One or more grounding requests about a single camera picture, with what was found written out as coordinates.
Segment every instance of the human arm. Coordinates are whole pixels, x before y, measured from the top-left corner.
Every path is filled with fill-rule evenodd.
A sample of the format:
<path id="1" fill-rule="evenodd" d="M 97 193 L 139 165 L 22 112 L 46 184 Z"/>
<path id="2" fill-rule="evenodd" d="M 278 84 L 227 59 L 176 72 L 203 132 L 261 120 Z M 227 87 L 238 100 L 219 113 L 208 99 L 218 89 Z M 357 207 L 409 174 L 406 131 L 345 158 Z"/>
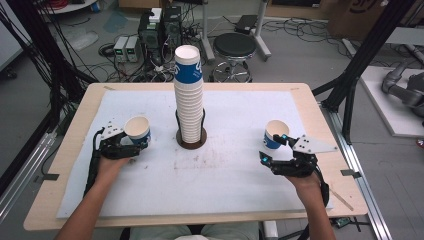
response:
<path id="1" fill-rule="evenodd" d="M 312 174 L 304 178 L 287 177 L 287 179 L 294 185 L 299 199 L 305 206 L 311 240 L 336 239 L 321 196 L 318 176 Z"/>
<path id="2" fill-rule="evenodd" d="M 60 229 L 55 239 L 91 239 L 103 202 L 118 177 L 121 167 L 128 161 L 129 158 L 119 160 L 109 160 L 103 156 L 100 158 L 94 185 Z"/>

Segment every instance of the metal pole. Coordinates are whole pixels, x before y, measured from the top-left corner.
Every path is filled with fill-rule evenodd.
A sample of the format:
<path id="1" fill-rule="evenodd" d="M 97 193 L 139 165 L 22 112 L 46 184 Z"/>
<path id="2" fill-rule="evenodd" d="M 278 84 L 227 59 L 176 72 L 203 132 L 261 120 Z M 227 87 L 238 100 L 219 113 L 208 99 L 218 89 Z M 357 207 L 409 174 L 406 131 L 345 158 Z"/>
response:
<path id="1" fill-rule="evenodd" d="M 203 50 L 205 50 L 206 58 L 208 63 L 215 61 L 215 55 L 213 54 L 211 44 L 208 39 L 208 0 L 203 0 L 202 9 L 203 9 L 203 32 L 200 32 L 200 37 L 202 41 Z"/>
<path id="2" fill-rule="evenodd" d="M 256 42 L 256 45 L 258 46 L 258 48 L 261 50 L 262 54 L 264 55 L 265 62 L 268 60 L 269 57 L 271 57 L 271 52 L 269 51 L 268 47 L 266 46 L 264 40 L 262 40 L 262 37 L 261 37 L 261 30 L 262 30 L 267 3 L 268 3 L 268 0 L 261 0 L 261 5 L 259 7 L 259 13 L 258 13 L 258 24 L 256 26 L 256 29 L 251 30 L 251 33 Z"/>

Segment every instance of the electronic equipment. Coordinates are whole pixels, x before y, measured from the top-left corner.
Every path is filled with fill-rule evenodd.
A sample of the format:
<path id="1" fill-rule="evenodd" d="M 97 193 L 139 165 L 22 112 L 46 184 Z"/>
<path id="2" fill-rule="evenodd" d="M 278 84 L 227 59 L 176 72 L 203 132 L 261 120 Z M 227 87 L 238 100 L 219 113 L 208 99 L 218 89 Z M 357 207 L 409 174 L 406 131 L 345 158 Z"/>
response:
<path id="1" fill-rule="evenodd" d="M 149 21 L 151 23 L 153 22 L 158 23 L 160 22 L 161 17 L 162 17 L 162 8 L 152 8 L 152 11 L 149 16 Z"/>
<path id="2" fill-rule="evenodd" d="M 127 52 L 125 51 L 125 46 L 127 45 L 128 37 L 119 37 L 118 41 L 113 47 L 115 52 L 115 58 L 117 62 L 126 62 L 128 61 Z"/>
<path id="3" fill-rule="evenodd" d="M 250 30 L 253 27 L 255 27 L 257 19 L 258 19 L 258 15 L 243 15 L 243 16 L 241 16 L 241 18 L 238 21 L 234 31 L 239 32 L 239 33 L 243 33 L 243 34 L 250 34 Z"/>
<path id="4" fill-rule="evenodd" d="M 129 37 L 125 50 L 127 51 L 128 61 L 138 62 L 141 56 L 140 39 L 137 36 Z"/>
<path id="5" fill-rule="evenodd" d="M 150 12 L 145 12 L 140 18 L 138 27 L 138 35 L 140 37 L 141 46 L 148 62 L 155 62 L 156 65 L 162 65 L 162 47 L 164 44 L 163 19 L 161 22 L 150 22 Z"/>
<path id="6" fill-rule="evenodd" d="M 166 44 L 170 50 L 175 50 L 182 45 L 181 7 L 165 8 L 163 22 L 167 35 Z"/>

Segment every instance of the power supply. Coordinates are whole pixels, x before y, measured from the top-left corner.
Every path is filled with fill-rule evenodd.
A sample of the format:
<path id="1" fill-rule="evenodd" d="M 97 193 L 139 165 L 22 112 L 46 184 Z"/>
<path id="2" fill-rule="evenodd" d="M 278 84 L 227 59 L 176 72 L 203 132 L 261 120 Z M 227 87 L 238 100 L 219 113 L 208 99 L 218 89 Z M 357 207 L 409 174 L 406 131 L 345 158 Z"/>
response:
<path id="1" fill-rule="evenodd" d="M 125 51 L 125 46 L 127 45 L 128 37 L 119 37 L 118 41 L 113 47 L 115 52 L 115 57 L 117 62 L 126 62 L 128 61 L 127 52 Z"/>
<path id="2" fill-rule="evenodd" d="M 141 45 L 140 39 L 137 36 L 131 36 L 128 38 L 125 49 L 127 51 L 128 61 L 138 62 L 141 56 Z"/>

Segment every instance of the chair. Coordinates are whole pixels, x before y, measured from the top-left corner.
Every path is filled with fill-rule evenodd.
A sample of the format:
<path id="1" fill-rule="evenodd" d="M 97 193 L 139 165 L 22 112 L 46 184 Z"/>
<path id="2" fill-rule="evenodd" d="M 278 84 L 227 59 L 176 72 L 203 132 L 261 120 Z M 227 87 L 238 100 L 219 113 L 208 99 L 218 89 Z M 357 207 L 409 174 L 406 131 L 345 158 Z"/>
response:
<path id="1" fill-rule="evenodd" d="M 213 49 L 227 62 L 214 68 L 209 76 L 210 82 L 252 82 L 246 60 L 255 54 L 256 44 L 250 36 L 241 33 L 222 34 L 215 38 Z"/>

